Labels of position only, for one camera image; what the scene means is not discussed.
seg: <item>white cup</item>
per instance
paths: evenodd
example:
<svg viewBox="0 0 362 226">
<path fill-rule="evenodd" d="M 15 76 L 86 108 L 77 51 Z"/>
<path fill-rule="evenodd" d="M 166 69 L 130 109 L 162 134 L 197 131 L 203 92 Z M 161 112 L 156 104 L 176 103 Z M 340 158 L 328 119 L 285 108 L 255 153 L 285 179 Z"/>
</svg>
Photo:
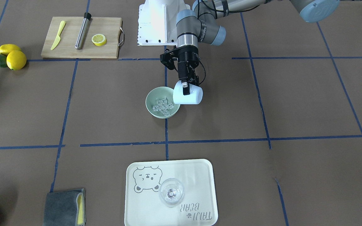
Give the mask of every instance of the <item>white cup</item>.
<svg viewBox="0 0 362 226">
<path fill-rule="evenodd" d="M 204 92 L 201 87 L 190 84 L 189 95 L 184 95 L 181 81 L 175 84 L 173 101 L 180 105 L 197 105 L 201 103 Z"/>
</svg>

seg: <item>white tray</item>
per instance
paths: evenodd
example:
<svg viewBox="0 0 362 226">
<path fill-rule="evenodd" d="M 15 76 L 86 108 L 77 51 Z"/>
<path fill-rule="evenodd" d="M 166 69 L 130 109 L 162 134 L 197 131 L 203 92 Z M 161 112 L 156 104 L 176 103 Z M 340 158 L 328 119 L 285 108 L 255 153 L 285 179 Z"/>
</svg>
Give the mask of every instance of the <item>white tray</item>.
<svg viewBox="0 0 362 226">
<path fill-rule="evenodd" d="M 149 174 L 149 179 L 142 176 Z M 159 196 L 160 184 L 176 178 L 184 197 L 167 207 Z M 206 159 L 132 163 L 125 187 L 126 226 L 211 226 L 217 222 L 213 167 Z"/>
</svg>

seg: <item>sliced lemon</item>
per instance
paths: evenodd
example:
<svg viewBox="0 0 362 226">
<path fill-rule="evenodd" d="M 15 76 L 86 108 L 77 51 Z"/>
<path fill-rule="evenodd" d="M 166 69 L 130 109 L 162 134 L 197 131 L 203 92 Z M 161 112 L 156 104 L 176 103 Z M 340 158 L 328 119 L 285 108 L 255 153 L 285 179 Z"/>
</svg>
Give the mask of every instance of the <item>sliced lemon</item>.
<svg viewBox="0 0 362 226">
<path fill-rule="evenodd" d="M 107 43 L 107 39 L 105 38 L 104 35 L 102 34 L 96 34 L 92 37 L 92 42 L 96 45 L 96 46 L 102 46 L 105 43 Z"/>
</svg>

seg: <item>cartoon bear face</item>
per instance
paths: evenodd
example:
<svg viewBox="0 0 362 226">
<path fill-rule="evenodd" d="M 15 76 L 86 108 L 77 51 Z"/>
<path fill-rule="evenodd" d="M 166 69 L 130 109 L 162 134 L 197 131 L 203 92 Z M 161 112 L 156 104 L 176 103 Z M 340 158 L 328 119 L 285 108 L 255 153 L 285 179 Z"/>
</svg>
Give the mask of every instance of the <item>cartoon bear face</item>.
<svg viewBox="0 0 362 226">
<path fill-rule="evenodd" d="M 149 189 L 158 192 L 161 176 L 162 171 L 158 166 L 156 168 L 151 166 L 143 167 L 142 169 L 136 168 L 134 171 L 135 192 L 141 193 L 143 190 Z"/>
</svg>

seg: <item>wooden cutting board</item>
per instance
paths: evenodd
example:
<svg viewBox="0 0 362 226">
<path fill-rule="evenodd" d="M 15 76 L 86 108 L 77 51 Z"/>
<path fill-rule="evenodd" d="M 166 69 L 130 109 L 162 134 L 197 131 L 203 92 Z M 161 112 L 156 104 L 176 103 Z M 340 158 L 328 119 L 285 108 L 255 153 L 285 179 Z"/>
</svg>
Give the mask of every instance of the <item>wooden cutting board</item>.
<svg viewBox="0 0 362 226">
<path fill-rule="evenodd" d="M 58 32 L 59 23 L 66 25 L 60 35 L 61 40 L 55 49 L 50 50 Z M 81 50 L 75 49 L 83 17 L 53 17 L 44 42 L 41 56 L 43 58 L 118 58 L 118 41 L 122 19 L 116 17 L 92 17 L 89 22 L 85 42 Z M 107 44 L 96 46 L 92 43 L 95 34 L 103 34 Z"/>
</svg>

